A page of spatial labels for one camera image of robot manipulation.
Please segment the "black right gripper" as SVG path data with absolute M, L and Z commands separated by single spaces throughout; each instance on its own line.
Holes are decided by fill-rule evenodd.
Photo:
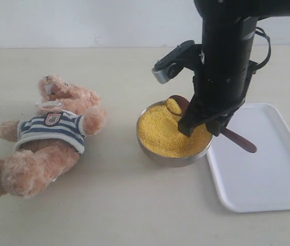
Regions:
M 208 122 L 208 131 L 219 136 L 244 104 L 256 66 L 256 62 L 250 61 L 241 73 L 229 78 L 208 79 L 200 70 L 193 77 L 194 95 L 178 122 L 178 131 L 192 136 L 196 127 Z

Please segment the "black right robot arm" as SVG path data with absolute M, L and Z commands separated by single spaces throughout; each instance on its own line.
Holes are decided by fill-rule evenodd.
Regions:
M 290 1 L 195 1 L 195 6 L 202 17 L 204 57 L 196 66 L 194 95 L 178 130 L 191 136 L 197 126 L 206 124 L 218 136 L 244 103 L 258 20 L 290 16 Z

